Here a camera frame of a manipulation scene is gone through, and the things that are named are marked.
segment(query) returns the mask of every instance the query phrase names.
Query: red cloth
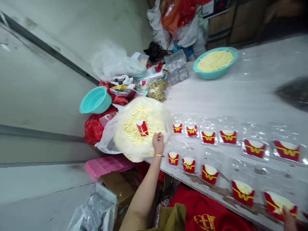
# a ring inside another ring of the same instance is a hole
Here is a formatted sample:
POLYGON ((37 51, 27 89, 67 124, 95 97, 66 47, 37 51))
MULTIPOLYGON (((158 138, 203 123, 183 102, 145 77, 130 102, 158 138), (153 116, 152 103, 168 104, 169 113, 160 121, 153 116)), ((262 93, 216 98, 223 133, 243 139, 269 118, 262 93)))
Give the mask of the red cloth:
POLYGON ((231 213, 217 201, 179 185, 170 203, 184 204, 187 210, 185 230, 189 231, 255 231, 243 218, 231 213))

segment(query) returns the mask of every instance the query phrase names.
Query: teal bowl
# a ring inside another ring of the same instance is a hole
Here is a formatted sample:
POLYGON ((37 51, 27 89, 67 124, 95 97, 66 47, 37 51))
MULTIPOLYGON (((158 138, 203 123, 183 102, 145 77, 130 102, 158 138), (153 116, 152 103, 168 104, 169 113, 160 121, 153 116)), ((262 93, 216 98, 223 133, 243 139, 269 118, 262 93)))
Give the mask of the teal bowl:
POLYGON ((193 70, 199 75, 199 77, 201 79, 205 79, 205 80, 211 80, 211 79, 217 79, 221 76, 223 76, 229 67, 231 67, 231 65, 233 65, 235 63, 235 61, 237 60, 238 58, 238 50, 235 49, 235 48, 232 48, 232 47, 219 47, 219 48, 215 48, 215 49, 212 49, 212 50, 209 50, 205 53, 203 53, 199 58, 197 58, 197 60, 195 61, 194 65, 193 65, 193 70), (230 51, 233 55, 233 60, 232 62, 228 65, 228 66, 225 66, 224 68, 221 68, 217 71, 211 71, 211 72, 204 72, 204 71, 200 71, 198 68, 197 68, 197 64, 200 62, 200 60, 206 56, 207 54, 213 52, 213 51, 220 51, 220 50, 225 50, 225 51, 230 51))
POLYGON ((79 111, 81 114, 101 114, 110 107, 111 101, 111 96, 107 93, 105 86, 96 87, 82 99, 79 111))

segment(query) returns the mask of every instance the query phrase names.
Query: white plastic bag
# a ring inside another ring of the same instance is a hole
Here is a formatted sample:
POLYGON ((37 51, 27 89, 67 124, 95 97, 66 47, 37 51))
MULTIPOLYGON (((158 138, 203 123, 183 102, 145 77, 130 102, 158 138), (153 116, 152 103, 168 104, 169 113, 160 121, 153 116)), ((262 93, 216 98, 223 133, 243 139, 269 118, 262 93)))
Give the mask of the white plastic bag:
POLYGON ((163 28, 161 24, 161 13, 159 9, 160 0, 156 0, 155 6, 149 9, 147 12, 147 17, 150 21, 150 25, 153 28, 154 42, 159 44, 164 50, 172 50, 174 43, 170 38, 170 34, 167 30, 163 28))
POLYGON ((162 103, 152 98, 138 97, 107 123, 98 149, 109 154, 123 153, 132 162, 142 162, 154 155, 152 137, 155 133, 162 132, 164 143, 167 142, 173 130, 172 122, 171 113, 162 103), (146 108, 146 113, 139 115, 141 108, 146 108), (139 121, 144 121, 147 126, 144 133, 137 126, 139 121), (125 127, 131 128, 131 132, 127 133, 125 127), (136 134, 140 135, 138 141, 132 141, 136 134))
POLYGON ((94 73, 108 82, 111 82, 115 75, 126 74, 134 77, 146 73, 146 67, 138 59, 128 57, 124 48, 110 40, 104 42, 102 50, 95 54, 91 65, 94 73))

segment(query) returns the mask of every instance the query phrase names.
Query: fingers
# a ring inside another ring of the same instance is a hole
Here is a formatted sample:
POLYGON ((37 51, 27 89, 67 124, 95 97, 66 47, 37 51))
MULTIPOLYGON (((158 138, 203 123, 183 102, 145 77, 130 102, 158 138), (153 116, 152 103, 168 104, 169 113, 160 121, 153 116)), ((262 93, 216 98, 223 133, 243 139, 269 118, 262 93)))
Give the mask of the fingers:
POLYGON ((284 231, 297 231, 295 218, 285 206, 282 210, 285 220, 284 231))

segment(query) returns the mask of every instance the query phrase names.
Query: red plastic bag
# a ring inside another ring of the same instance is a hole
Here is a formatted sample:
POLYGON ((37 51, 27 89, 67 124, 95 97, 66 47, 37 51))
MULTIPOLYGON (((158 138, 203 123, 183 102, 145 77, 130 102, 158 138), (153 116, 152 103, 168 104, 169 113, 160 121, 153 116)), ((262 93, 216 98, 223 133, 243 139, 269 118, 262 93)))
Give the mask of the red plastic bag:
POLYGON ((89 145, 94 145, 99 142, 104 131, 104 127, 100 123, 99 119, 107 114, 112 114, 117 111, 118 109, 116 109, 116 107, 110 105, 104 113, 91 115, 84 126, 84 141, 89 145))

